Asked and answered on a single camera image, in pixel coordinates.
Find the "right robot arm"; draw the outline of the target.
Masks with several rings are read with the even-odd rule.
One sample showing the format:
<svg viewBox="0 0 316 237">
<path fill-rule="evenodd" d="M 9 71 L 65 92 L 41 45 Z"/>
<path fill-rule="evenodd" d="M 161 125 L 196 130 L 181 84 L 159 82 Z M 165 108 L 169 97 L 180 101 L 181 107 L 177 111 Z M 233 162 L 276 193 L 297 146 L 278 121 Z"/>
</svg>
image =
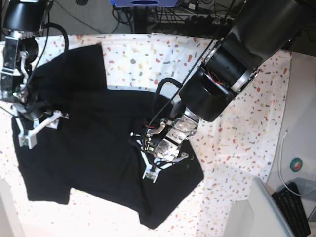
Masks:
<svg viewBox="0 0 316 237">
<path fill-rule="evenodd" d="M 29 109 L 37 99 L 29 86 L 35 73 L 32 63 L 40 58 L 36 36 L 44 30 L 52 5 L 51 0 L 11 0 L 3 19 L 8 35 L 0 73 L 0 98 L 14 106 L 17 116 L 30 121 L 43 114 L 39 109 Z"/>
</svg>

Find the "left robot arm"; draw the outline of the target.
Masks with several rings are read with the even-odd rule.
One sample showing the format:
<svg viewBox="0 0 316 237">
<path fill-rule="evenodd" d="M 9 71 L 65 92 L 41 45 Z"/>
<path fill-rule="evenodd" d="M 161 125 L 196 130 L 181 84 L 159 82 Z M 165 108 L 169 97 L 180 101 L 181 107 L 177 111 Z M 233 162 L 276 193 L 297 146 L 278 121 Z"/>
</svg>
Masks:
<svg viewBox="0 0 316 237">
<path fill-rule="evenodd" d="M 178 86 L 180 101 L 169 116 L 149 124 L 141 151 L 178 162 L 183 142 L 195 135 L 199 122 L 216 120 L 315 9 L 313 0 L 246 1 L 228 34 L 207 47 L 197 70 Z"/>
</svg>

